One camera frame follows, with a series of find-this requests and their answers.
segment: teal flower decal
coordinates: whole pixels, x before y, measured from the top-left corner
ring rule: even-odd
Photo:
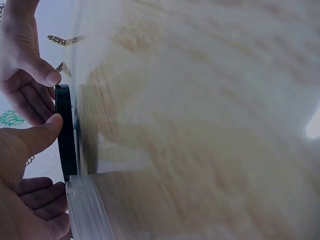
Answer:
[[[22,124],[25,120],[14,110],[8,110],[0,116],[0,122],[7,126]]]

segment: wall decal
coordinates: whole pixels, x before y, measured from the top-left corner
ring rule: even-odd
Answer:
[[[84,36],[77,36],[77,37],[74,37],[74,38],[71,38],[71,39],[62,39],[60,37],[57,37],[57,36],[53,36],[53,35],[49,35],[47,37],[50,41],[56,43],[56,44],[59,44],[59,45],[62,45],[62,46],[68,46],[68,45],[71,45],[71,44],[75,44],[75,43],[78,43],[82,40],[85,39]]]
[[[1,18],[2,18],[2,10],[4,9],[5,4],[0,3],[0,23],[1,23]]]
[[[35,156],[30,157],[30,158],[26,161],[25,166],[28,166],[29,164],[31,164],[34,159],[35,159]]]
[[[25,120],[14,110],[8,110],[0,116],[0,122],[7,126],[22,124]]]
[[[64,72],[68,77],[71,78],[71,71],[64,62],[60,63],[60,65],[55,70],[58,73]]]

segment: gold decorative sticker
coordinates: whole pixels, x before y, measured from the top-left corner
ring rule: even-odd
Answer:
[[[71,78],[71,71],[64,62],[61,62],[60,65],[55,70],[58,73],[64,72],[68,77]]]
[[[71,44],[75,44],[75,43],[78,43],[82,40],[85,39],[84,36],[77,36],[77,37],[74,37],[74,38],[70,38],[70,39],[62,39],[58,36],[53,36],[53,35],[49,35],[47,37],[51,42],[54,42],[56,44],[59,44],[61,46],[68,46],[68,45],[71,45]]]

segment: light wood surface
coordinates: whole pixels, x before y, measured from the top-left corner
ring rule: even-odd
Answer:
[[[320,2],[79,0],[82,172],[116,240],[320,239]]]

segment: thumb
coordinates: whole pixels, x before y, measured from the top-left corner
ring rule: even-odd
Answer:
[[[24,51],[17,68],[26,71],[46,87],[53,87],[61,81],[61,75],[34,51]]]
[[[25,143],[28,157],[31,157],[41,153],[54,143],[62,125],[62,117],[59,114],[54,114],[44,125],[20,129],[16,131],[15,135]]]

